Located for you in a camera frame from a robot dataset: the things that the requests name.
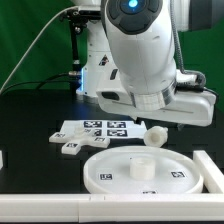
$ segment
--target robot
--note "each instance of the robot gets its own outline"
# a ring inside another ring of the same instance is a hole
[[[211,28],[224,17],[223,1],[73,2],[78,14],[101,15],[101,21],[88,23],[89,57],[80,92],[97,99],[102,110],[135,120],[211,124],[217,94],[205,87],[204,74],[184,69],[177,31]]]

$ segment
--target black cable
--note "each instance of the black cable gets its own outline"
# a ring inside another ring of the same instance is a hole
[[[175,9],[174,9],[174,0],[170,1],[170,17],[171,17],[171,25],[173,30],[173,37],[174,37],[174,44],[176,48],[176,55],[177,55],[177,62],[179,65],[179,69],[182,74],[184,75],[197,75],[197,82],[203,88],[206,85],[206,77],[200,71],[193,71],[193,70],[185,70],[184,68],[184,60],[180,45],[180,39],[177,31],[176,21],[175,21]]]
[[[14,88],[14,87],[17,87],[17,86],[21,86],[21,85],[27,85],[27,84],[39,84],[39,83],[48,83],[48,84],[53,84],[53,83],[73,83],[74,81],[33,81],[33,82],[22,82],[22,83],[16,83],[16,84],[13,84],[9,87],[7,87],[1,95],[5,94],[8,90]]]
[[[54,79],[59,79],[61,77],[68,77],[69,74],[68,73],[62,73],[62,74],[59,74],[59,75],[54,75],[54,76],[51,76],[50,78],[46,79],[45,82],[41,82],[37,87],[36,89],[40,89],[41,87],[43,87],[45,84],[46,84],[46,81],[51,81],[51,80],[54,80]]]
[[[219,102],[219,94],[217,92],[215,92],[214,90],[208,89],[206,87],[201,87],[201,86],[190,86],[190,85],[181,85],[181,84],[177,84],[176,87],[177,91],[192,91],[192,92],[196,92],[196,93],[202,93],[204,91],[207,91],[213,95],[216,96],[216,104]]]

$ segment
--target white circular plate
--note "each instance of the white circular plate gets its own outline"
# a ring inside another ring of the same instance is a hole
[[[152,180],[130,176],[130,161],[139,157],[155,161]],[[203,189],[203,178],[191,159],[147,146],[118,147],[94,155],[84,166],[84,183],[92,194],[181,194]]]

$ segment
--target black table surface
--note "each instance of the black table surface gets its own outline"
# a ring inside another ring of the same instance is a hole
[[[76,156],[62,155],[61,144],[49,143],[64,120],[130,120],[103,112],[98,105],[78,101],[66,90],[17,90],[0,98],[0,194],[88,193],[83,184],[85,162],[101,149],[84,147]],[[224,113],[215,110],[209,127],[185,126],[144,120],[147,128],[169,128],[164,148],[192,158],[205,150],[218,167],[224,168]],[[143,140],[112,140],[110,148],[144,145]]]

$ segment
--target white knob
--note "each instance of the white knob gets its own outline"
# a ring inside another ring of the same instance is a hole
[[[168,139],[168,129],[162,127],[153,127],[149,129],[144,135],[144,143],[147,146],[162,147]]]

